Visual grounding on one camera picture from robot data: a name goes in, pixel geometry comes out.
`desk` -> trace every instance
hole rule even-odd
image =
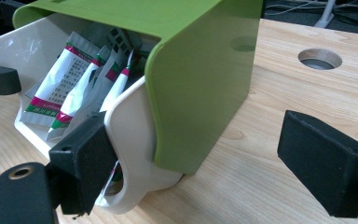
[[[320,71],[297,58],[330,49],[336,69]],[[27,161],[48,161],[13,127],[16,95],[0,96],[0,174]],[[195,175],[149,192],[127,214],[95,207],[79,223],[358,223],[334,218],[277,157],[284,111],[321,119],[358,140],[358,35],[262,20],[248,98]],[[62,223],[74,223],[62,216]]]

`wood grain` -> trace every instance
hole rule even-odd
[[[320,71],[297,58],[328,49],[343,64]],[[44,159],[13,127],[17,96],[0,97],[0,173]],[[330,217],[277,157],[284,111],[321,119],[358,140],[358,35],[260,22],[251,92],[195,175],[153,191],[127,214],[94,208],[61,223],[358,223]]]

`white plastic holder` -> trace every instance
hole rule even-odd
[[[80,32],[90,21],[52,14],[0,36],[0,65],[18,71],[22,91],[15,127],[48,158],[56,143],[46,142],[48,127],[20,122],[31,102],[25,93],[47,73],[72,31]],[[156,132],[145,89],[145,78],[124,91],[106,112],[104,125],[123,171],[123,188],[99,203],[114,214],[130,211],[148,191],[176,184],[182,174],[154,163]]]
[[[314,27],[326,28],[330,21],[334,18],[333,7],[336,4],[336,0],[328,0],[327,5],[324,8],[324,14],[316,22]]]

